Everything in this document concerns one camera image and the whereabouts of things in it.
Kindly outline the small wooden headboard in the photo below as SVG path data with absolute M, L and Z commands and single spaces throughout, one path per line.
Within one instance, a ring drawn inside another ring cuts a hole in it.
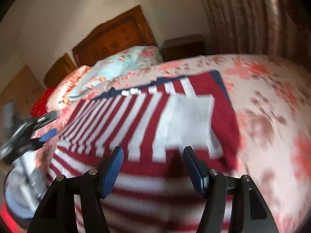
M 76 65 L 71 57 L 69 57 L 68 53 L 65 53 L 48 70 L 44 76 L 43 82 L 47 88 L 56 87 L 67 75 L 75 70 Z

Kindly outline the red bedding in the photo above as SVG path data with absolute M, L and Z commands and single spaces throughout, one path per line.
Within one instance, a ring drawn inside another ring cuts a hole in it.
M 43 95 L 36 101 L 36 103 L 31 108 L 30 115 L 32 117 L 40 117 L 47 113 L 47 101 L 52 93 L 55 91 L 55 87 L 48 88 L 44 91 Z

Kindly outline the dark wooden nightstand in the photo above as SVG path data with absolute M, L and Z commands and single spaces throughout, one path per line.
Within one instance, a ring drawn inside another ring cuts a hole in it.
M 199 35 L 189 35 L 164 41 L 160 48 L 164 62 L 207 55 L 204 38 Z

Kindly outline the wooden wardrobe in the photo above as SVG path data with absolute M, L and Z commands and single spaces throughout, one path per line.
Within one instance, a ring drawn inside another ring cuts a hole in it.
M 25 65 L 1 91 L 1 105 L 14 101 L 17 106 L 31 108 L 45 88 Z

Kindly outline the large wooden headboard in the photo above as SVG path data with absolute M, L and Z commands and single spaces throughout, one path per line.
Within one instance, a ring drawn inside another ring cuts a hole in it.
M 157 46 L 141 5 L 98 25 L 72 49 L 72 54 L 77 66 L 91 67 L 133 46 Z

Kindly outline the floral curtain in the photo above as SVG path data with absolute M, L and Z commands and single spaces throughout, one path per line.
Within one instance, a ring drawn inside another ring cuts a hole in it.
M 299 0 L 201 0 L 217 54 L 267 54 L 307 66 L 310 14 Z

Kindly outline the red striped knit sweater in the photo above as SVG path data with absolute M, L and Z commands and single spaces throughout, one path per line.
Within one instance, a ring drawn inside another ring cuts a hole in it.
M 182 151 L 222 173 L 236 167 L 240 134 L 221 75 L 160 78 L 139 95 L 111 90 L 82 100 L 63 129 L 47 178 L 80 176 L 116 146 L 124 162 L 102 201 L 113 232 L 195 232 L 204 201 L 195 193 Z

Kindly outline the pink floral folded quilt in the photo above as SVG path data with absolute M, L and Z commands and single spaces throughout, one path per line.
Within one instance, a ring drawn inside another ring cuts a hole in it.
M 61 110 L 70 104 L 69 93 L 86 76 L 90 67 L 83 65 L 67 75 L 52 92 L 46 103 L 48 112 Z

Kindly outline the light blue floral quilt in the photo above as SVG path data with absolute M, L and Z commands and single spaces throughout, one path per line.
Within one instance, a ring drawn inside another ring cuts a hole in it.
M 163 62 L 156 46 L 134 46 L 95 63 L 70 91 L 68 99 L 73 102 L 99 84 L 126 75 L 135 70 L 151 68 Z

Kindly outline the pink floral bed sheet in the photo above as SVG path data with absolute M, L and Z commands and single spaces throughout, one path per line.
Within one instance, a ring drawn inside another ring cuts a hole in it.
M 37 153 L 47 176 L 61 132 L 82 100 L 111 90 L 139 95 L 160 78 L 193 76 L 216 70 L 236 115 L 240 134 L 235 169 L 249 175 L 270 209 L 279 232 L 294 232 L 310 209 L 310 73 L 286 59 L 263 55 L 213 55 L 160 63 L 103 82 L 59 110 L 59 118 L 35 133 L 58 134 Z

